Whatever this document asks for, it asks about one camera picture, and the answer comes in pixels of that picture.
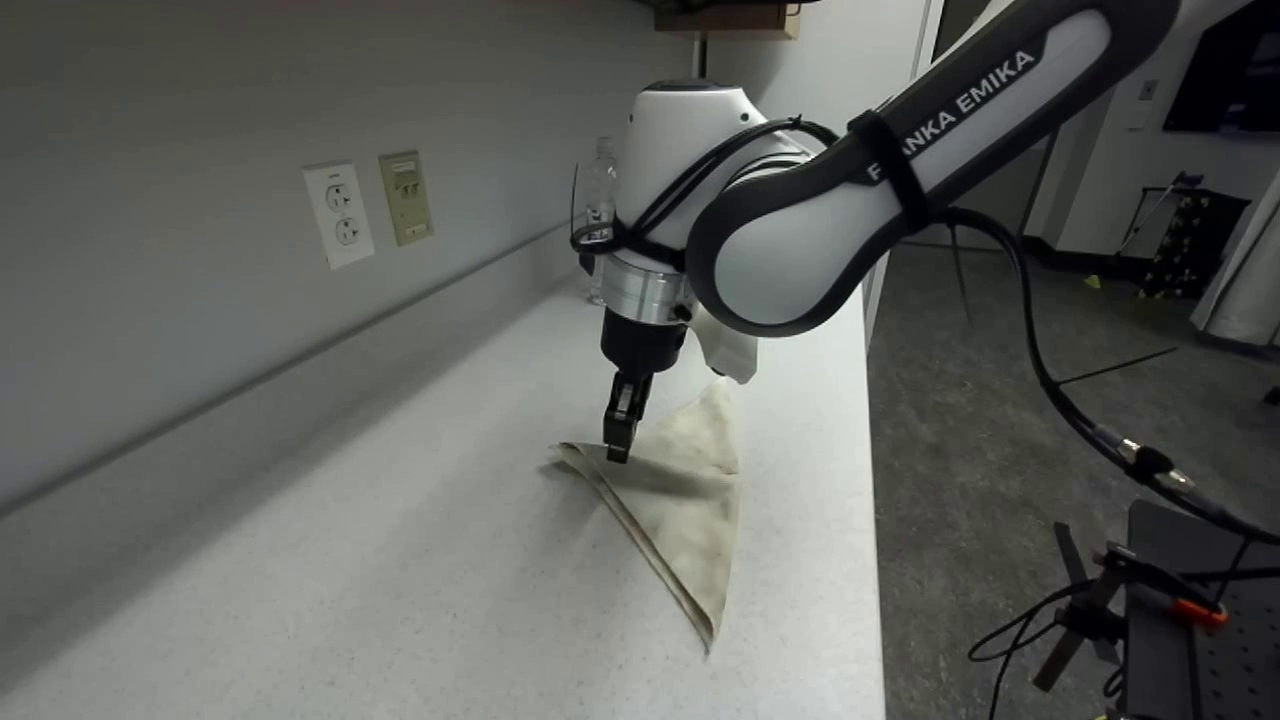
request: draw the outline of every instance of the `floor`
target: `floor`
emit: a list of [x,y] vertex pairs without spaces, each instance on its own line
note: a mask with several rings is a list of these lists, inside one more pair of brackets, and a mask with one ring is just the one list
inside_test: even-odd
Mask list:
[[[1031,384],[1011,263],[963,251],[890,258],[872,345],[884,661],[890,720],[989,711],[991,665],[967,644],[1065,585],[1051,522],[1091,553],[1122,539],[1138,497],[1091,457]],[[1056,378],[1138,354],[1150,364],[1070,384],[1109,427],[1173,454],[1233,510],[1280,527],[1280,413],[1258,395],[1280,364],[1197,342],[1191,305],[1134,299],[1129,286],[1034,267],[1041,331]],[[1051,696],[1031,690],[1043,648],[1017,661],[1000,715],[1083,720],[1105,708],[1109,670],[1079,651]]]

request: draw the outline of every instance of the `black robot arm segment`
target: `black robot arm segment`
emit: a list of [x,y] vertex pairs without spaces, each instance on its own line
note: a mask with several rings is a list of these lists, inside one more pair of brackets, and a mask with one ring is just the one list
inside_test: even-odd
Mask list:
[[[1178,0],[1018,0],[877,118],[943,207],[1122,82]],[[692,223],[692,295],[749,337],[822,326],[911,234],[859,122],[817,162],[745,175]]]

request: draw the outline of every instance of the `equipment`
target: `equipment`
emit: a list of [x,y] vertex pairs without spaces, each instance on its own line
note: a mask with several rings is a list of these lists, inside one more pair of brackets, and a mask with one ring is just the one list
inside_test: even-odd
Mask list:
[[741,87],[645,87],[611,234],[577,234],[609,305],[611,461],[628,461],[696,305],[749,337],[822,326],[901,238],[1130,74],[1174,10],[1018,0],[839,140],[808,122],[767,123]]

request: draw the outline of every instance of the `electrical outlet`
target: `electrical outlet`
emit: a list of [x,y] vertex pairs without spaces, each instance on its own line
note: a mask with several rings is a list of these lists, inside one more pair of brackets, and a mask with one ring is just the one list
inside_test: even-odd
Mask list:
[[381,157],[382,170],[382,196],[390,212],[394,244],[410,244],[433,238],[425,165],[415,153]]
[[355,165],[305,170],[305,185],[310,196],[310,216],[318,227],[328,267],[348,267],[370,258],[377,244],[359,199]]

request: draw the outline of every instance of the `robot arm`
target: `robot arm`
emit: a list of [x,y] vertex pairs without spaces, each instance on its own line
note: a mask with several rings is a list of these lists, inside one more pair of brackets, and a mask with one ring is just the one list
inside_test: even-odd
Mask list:
[[[911,234],[901,172],[911,175],[914,203],[943,207],[1122,82],[1163,40],[1174,10],[1178,0],[1017,0],[822,153],[786,123],[763,123],[745,93],[638,93],[614,242],[597,258],[609,305],[601,348],[614,364],[604,413],[611,461],[628,461],[647,384],[677,364],[692,305],[749,337],[822,326]],[[673,196],[687,170],[701,170],[696,187]]]

